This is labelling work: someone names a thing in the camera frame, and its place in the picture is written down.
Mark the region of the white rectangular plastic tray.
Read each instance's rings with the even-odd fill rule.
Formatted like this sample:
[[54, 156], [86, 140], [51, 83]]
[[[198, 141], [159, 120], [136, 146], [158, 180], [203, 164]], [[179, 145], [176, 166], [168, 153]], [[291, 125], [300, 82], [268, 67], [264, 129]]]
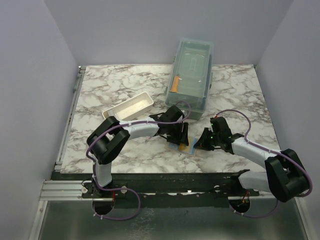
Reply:
[[121, 121], [131, 121], [152, 109], [153, 104], [154, 101], [150, 95], [142, 92], [103, 111], [102, 116], [104, 119], [113, 116]]

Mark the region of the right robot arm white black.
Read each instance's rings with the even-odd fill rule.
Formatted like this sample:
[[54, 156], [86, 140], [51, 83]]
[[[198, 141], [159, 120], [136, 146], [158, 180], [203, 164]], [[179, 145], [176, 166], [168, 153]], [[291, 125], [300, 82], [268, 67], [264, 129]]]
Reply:
[[245, 170], [230, 183], [230, 191], [241, 196], [247, 190], [272, 193], [282, 203], [302, 195], [311, 184], [305, 169], [292, 149], [284, 151], [269, 150], [250, 142], [240, 133], [232, 133], [226, 119], [222, 116], [210, 119], [211, 129], [204, 128], [195, 143], [196, 149], [205, 151], [223, 150], [226, 153], [244, 157], [261, 166], [264, 172]]

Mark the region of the gold credit card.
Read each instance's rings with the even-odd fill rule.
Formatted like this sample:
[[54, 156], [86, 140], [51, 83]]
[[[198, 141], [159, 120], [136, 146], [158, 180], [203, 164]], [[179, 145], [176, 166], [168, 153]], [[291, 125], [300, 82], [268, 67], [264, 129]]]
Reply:
[[185, 154], [192, 154], [193, 147], [191, 145], [180, 144], [178, 146], [178, 151]]

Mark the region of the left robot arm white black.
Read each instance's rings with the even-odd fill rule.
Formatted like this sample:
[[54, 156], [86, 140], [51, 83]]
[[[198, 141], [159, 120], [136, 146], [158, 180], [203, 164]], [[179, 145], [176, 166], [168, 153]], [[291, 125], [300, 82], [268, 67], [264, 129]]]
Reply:
[[86, 140], [86, 156], [93, 161], [93, 191], [101, 198], [110, 194], [112, 161], [130, 140], [160, 136], [169, 143], [187, 146], [189, 124], [185, 120], [189, 115], [173, 105], [143, 120], [120, 121], [114, 116], [107, 117]]

